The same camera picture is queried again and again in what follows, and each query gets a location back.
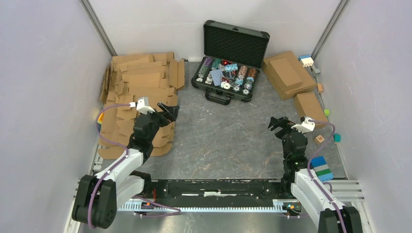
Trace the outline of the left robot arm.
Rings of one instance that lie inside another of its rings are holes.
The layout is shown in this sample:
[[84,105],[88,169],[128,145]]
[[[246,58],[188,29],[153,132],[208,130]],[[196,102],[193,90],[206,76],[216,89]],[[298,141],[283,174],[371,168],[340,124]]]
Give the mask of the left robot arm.
[[153,185],[148,173],[139,172],[153,152],[153,140],[161,127],[175,122],[179,106],[158,103],[160,112],[153,109],[144,99],[127,104],[140,115],[134,120],[133,131],[122,155],[111,166],[95,175],[84,175],[78,185],[71,218],[85,223],[89,228],[107,229],[119,207],[132,197],[146,198],[151,195]]

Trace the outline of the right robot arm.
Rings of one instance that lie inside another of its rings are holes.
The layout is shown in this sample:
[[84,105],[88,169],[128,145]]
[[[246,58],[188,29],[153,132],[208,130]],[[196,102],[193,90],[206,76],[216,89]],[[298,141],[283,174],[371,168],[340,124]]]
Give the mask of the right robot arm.
[[305,134],[312,132],[316,124],[323,123],[308,116],[301,117],[300,123],[286,116],[270,118],[268,130],[280,129],[275,136],[281,139],[283,150],[281,193],[287,198],[297,198],[319,233],[361,233],[358,210],[334,197],[321,179],[330,171],[325,160],[316,153],[310,158],[305,155],[308,145]]

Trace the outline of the small folded cardboard box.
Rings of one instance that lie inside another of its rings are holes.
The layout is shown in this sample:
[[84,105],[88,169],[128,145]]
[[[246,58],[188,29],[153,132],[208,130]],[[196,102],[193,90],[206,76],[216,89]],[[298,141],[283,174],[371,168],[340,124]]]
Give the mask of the small folded cardboard box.
[[317,121],[328,122],[314,92],[297,94],[293,98],[297,113],[300,117],[310,117]]

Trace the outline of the large folded cardboard box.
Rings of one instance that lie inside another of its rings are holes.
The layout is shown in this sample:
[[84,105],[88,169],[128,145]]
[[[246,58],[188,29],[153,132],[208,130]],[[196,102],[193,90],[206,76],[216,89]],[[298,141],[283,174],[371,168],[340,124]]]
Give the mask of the large folded cardboard box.
[[316,88],[315,80],[292,51],[263,59],[262,70],[282,100]]

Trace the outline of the top folded cardboard box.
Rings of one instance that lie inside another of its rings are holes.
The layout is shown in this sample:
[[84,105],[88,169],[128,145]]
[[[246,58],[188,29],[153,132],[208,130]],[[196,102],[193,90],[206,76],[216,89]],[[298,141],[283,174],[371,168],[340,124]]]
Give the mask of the top folded cardboard box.
[[274,72],[274,76],[282,91],[291,91],[302,84],[300,76],[286,57],[270,60],[268,68],[271,72]]

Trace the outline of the wooden letter H cube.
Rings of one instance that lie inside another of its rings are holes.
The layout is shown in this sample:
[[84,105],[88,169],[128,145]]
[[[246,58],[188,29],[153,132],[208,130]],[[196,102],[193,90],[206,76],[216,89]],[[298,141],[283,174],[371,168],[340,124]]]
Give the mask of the wooden letter H cube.
[[323,143],[325,141],[325,138],[322,135],[318,135],[316,136],[313,141],[317,144],[320,145],[321,143]]

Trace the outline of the green cube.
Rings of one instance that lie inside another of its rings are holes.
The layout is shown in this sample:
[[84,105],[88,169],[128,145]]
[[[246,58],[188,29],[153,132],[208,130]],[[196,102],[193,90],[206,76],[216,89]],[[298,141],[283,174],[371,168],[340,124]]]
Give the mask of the green cube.
[[325,110],[324,110],[324,114],[325,114],[325,116],[328,117],[328,116],[330,115],[330,111],[329,111],[328,109],[325,109]]

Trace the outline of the small wooden cube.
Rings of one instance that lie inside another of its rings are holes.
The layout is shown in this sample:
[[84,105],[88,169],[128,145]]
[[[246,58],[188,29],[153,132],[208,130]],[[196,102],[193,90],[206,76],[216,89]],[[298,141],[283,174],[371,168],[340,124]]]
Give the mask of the small wooden cube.
[[324,92],[324,87],[321,83],[317,84],[317,89],[318,89],[318,93],[323,93]]

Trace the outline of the blue green stacked blocks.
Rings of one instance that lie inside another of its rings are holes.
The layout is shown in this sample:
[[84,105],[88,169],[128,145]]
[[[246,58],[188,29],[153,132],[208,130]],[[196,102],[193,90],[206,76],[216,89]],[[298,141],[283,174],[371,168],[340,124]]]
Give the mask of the blue green stacked blocks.
[[313,158],[311,161],[311,166],[321,182],[327,182],[334,178],[323,156]]

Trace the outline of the teal cube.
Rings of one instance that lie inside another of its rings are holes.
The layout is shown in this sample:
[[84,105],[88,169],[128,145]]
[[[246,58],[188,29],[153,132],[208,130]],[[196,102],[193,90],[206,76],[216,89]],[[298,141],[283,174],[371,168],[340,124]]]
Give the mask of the teal cube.
[[341,135],[339,133],[334,133],[333,135],[333,140],[335,143],[340,143],[341,142]]

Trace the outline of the grey toy block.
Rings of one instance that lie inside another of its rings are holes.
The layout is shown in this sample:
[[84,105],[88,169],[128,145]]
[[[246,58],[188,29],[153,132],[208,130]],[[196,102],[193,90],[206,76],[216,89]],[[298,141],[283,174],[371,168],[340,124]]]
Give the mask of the grey toy block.
[[319,68],[312,68],[311,71],[314,77],[318,77],[321,74],[321,70]]

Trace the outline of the blue white toy block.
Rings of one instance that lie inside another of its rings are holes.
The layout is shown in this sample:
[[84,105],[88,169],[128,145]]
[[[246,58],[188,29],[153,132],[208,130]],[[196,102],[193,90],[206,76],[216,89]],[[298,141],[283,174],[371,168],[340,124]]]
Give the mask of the blue white toy block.
[[298,61],[302,64],[303,67],[311,67],[314,64],[314,60],[311,55],[302,55],[299,56]]

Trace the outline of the orange yellow block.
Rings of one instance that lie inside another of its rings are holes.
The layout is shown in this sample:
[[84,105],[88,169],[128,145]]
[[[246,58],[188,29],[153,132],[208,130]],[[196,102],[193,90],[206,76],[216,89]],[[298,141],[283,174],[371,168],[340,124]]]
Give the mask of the orange yellow block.
[[98,130],[98,132],[100,132],[100,130],[101,130],[103,116],[104,116],[104,113],[101,113],[99,115],[98,119],[97,119],[97,130]]

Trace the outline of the black poker chip case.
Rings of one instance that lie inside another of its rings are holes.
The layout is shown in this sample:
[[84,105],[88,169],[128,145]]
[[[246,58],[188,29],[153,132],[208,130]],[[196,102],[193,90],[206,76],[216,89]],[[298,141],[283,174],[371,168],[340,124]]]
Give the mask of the black poker chip case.
[[270,40],[264,31],[208,20],[203,24],[204,57],[191,79],[208,101],[250,102]]

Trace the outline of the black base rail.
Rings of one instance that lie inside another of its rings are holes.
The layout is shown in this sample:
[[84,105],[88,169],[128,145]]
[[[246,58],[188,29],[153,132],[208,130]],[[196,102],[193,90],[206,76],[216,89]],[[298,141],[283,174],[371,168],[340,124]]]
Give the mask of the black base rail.
[[170,207],[271,207],[273,201],[297,201],[279,179],[158,179],[139,195]]

